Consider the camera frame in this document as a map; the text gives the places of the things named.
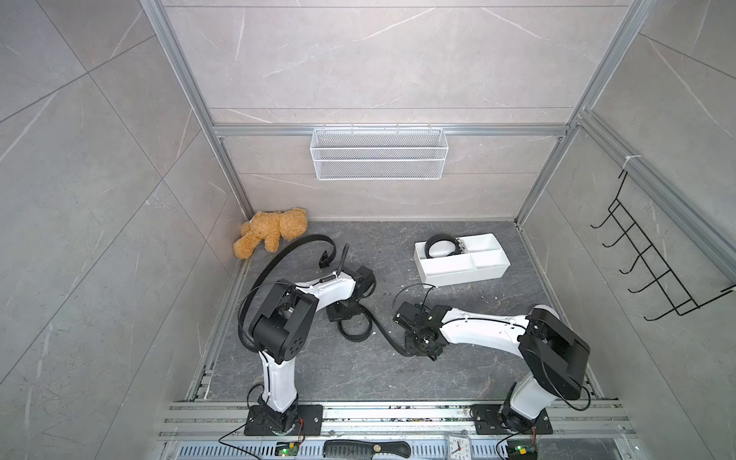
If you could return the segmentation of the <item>black belt with dark buckle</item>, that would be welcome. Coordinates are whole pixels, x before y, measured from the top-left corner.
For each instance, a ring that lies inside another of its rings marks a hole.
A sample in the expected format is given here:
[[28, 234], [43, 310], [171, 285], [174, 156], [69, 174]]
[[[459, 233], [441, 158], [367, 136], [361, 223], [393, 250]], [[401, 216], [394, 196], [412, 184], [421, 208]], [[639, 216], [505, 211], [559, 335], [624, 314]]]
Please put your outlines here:
[[[291, 254], [291, 252], [299, 249], [303, 245], [308, 245], [309, 243], [327, 243], [332, 247], [332, 250], [330, 252], [325, 251], [320, 256], [318, 262], [318, 266], [320, 266], [320, 268], [329, 268], [333, 260], [335, 260], [335, 257], [337, 256], [337, 244], [334, 242], [334, 240], [323, 234], [314, 234], [308, 235], [306, 237], [300, 237], [293, 243], [290, 243], [266, 265], [263, 271], [256, 278], [256, 281], [254, 282], [254, 285], [249, 291], [248, 295], [245, 297], [245, 300], [243, 300], [241, 306], [239, 306], [237, 333], [239, 340], [241, 341], [241, 345], [243, 345], [246, 350], [249, 350], [252, 353], [258, 353], [253, 337], [251, 337], [251, 334], [249, 333], [249, 327], [255, 315], [262, 307], [262, 304], [264, 303], [264, 300], [266, 299], [268, 293], [278, 281], [284, 280], [280, 279], [275, 282], [268, 282], [266, 281], [266, 279], [268, 279], [270, 273], [272, 273], [273, 270], [275, 270], [275, 268], [277, 268], [277, 266], [285, 258], [287, 258], [289, 254]], [[344, 245], [343, 251], [340, 256], [340, 262], [336, 270], [342, 270], [345, 268], [344, 262], [348, 252], [348, 245]], [[342, 335], [345, 339], [352, 343], [361, 343], [366, 341], [368, 337], [370, 337], [371, 333], [373, 333], [374, 328], [378, 328], [384, 338], [388, 341], [389, 345], [398, 354], [403, 357], [408, 357], [408, 352], [406, 352], [406, 349], [401, 347], [396, 341], [393, 340], [393, 337], [389, 335], [388, 331], [385, 329], [385, 327], [383, 327], [383, 325], [381, 325], [379, 320], [377, 320], [373, 312], [371, 312], [371, 310], [368, 310], [368, 308], [364, 307], [363, 305], [361, 305], [360, 309], [361, 314], [356, 315], [349, 320], [333, 322], [337, 324], [337, 331], [340, 333], [340, 335]]]

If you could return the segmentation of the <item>black belt with silver buckle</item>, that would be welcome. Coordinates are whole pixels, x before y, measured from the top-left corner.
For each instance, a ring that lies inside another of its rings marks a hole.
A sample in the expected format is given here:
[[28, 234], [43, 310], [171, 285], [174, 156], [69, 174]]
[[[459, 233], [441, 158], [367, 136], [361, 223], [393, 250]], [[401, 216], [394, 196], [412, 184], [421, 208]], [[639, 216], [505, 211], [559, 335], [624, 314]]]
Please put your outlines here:
[[427, 260], [452, 257], [463, 253], [464, 245], [462, 241], [450, 234], [436, 234], [425, 242], [425, 257]]

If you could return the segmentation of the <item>white compartment storage tray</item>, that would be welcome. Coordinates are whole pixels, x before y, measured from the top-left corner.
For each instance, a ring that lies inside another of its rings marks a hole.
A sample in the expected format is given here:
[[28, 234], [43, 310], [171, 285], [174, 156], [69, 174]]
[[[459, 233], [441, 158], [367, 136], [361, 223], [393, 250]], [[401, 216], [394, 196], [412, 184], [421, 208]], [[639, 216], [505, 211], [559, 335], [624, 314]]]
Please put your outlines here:
[[456, 238], [462, 241], [464, 253], [438, 259], [427, 260], [426, 241], [415, 243], [414, 261], [423, 283], [446, 287], [494, 280], [501, 278], [510, 268], [511, 262], [493, 234]]

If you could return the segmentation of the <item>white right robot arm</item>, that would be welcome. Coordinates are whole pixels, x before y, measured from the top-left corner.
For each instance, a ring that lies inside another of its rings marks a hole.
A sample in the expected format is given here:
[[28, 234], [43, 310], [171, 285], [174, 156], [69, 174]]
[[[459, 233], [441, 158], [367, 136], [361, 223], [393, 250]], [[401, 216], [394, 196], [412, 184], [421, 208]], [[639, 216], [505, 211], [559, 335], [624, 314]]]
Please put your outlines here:
[[587, 391], [590, 347], [546, 305], [527, 315], [497, 316], [404, 302], [394, 322], [406, 331], [411, 356], [437, 360], [446, 346], [469, 344], [522, 358], [529, 373], [512, 386], [498, 414], [506, 429], [528, 431], [555, 400], [577, 401]]

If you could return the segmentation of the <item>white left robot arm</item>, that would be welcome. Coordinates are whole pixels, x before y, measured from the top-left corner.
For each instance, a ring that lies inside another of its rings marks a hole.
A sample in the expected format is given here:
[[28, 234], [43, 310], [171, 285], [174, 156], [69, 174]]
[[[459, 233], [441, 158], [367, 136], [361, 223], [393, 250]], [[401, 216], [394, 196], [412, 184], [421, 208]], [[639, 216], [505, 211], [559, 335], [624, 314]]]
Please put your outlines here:
[[353, 316], [360, 299], [371, 292], [376, 277], [366, 266], [344, 268], [302, 283], [278, 281], [249, 327], [264, 371], [259, 408], [277, 432], [291, 430], [297, 419], [295, 357], [305, 346], [317, 312], [334, 314], [341, 307]]

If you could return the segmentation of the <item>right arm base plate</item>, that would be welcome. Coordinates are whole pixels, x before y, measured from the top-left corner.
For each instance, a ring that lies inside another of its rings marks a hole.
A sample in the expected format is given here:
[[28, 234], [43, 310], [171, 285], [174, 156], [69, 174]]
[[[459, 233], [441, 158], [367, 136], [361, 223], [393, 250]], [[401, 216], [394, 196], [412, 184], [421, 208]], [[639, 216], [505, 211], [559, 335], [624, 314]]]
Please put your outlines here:
[[553, 427], [547, 411], [527, 419], [503, 404], [472, 404], [470, 416], [479, 435], [552, 434]]

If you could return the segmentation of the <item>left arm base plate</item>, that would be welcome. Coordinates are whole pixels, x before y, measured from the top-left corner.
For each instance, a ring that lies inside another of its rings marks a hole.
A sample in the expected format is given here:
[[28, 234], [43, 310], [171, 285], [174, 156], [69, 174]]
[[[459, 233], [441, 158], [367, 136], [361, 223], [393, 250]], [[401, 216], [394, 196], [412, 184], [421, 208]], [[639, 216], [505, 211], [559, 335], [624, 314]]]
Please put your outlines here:
[[248, 412], [243, 434], [317, 436], [322, 431], [323, 413], [324, 406], [321, 404], [297, 404], [284, 413], [268, 406], [254, 406]]

